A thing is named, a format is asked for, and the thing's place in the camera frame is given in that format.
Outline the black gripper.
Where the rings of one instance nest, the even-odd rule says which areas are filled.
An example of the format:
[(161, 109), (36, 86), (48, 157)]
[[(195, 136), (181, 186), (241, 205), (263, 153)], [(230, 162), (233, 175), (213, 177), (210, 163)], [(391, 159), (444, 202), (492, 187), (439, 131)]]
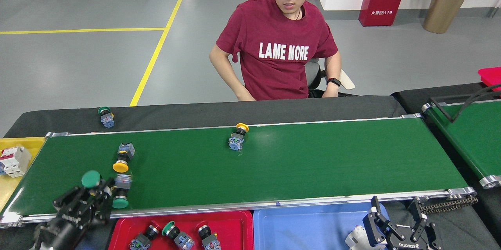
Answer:
[(74, 250), (86, 234), (89, 226), (106, 225), (112, 210), (112, 187), (115, 180), (102, 179), (89, 190), (91, 208), (81, 211), (82, 197), (86, 188), (74, 186), (52, 200), (55, 218), (40, 223), (34, 233), (34, 250)]
[(411, 239), (403, 227), (397, 227), (380, 209), (377, 196), (371, 198), (371, 209), (362, 222), (367, 233), (369, 245), (375, 247), (385, 244), (389, 250), (443, 250), (443, 242), (436, 224), (421, 211), (417, 199), (409, 204), (409, 211), (415, 225), (411, 227)]

